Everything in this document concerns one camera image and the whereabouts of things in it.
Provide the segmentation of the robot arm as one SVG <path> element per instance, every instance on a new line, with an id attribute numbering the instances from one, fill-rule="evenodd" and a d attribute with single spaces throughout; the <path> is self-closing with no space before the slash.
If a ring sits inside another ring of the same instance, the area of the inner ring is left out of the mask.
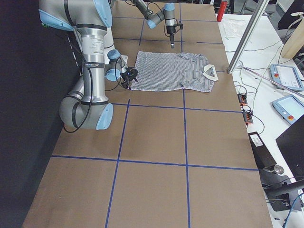
<path id="1" fill-rule="evenodd" d="M 154 13 L 150 8 L 149 2 L 145 4 L 143 0 L 131 0 L 130 5 L 135 6 L 146 19 L 146 23 L 150 29 L 155 28 L 162 21 L 165 21 L 164 34 L 169 37 L 171 48 L 175 47 L 174 35 L 176 34 L 177 27 L 183 29 L 183 24 L 178 22 L 175 18 L 175 5 L 174 3 L 165 3 L 164 7 L 160 8 L 156 3 L 153 2 L 159 8 L 157 13 Z"/>
<path id="2" fill-rule="evenodd" d="M 49 27 L 80 35 L 82 76 L 61 102 L 59 115 L 64 124 L 80 128 L 107 129 L 113 105 L 105 95 L 105 79 L 129 89 L 138 71 L 127 66 L 118 50 L 105 54 L 104 37 L 112 26 L 106 0 L 41 0 L 41 22 Z"/>

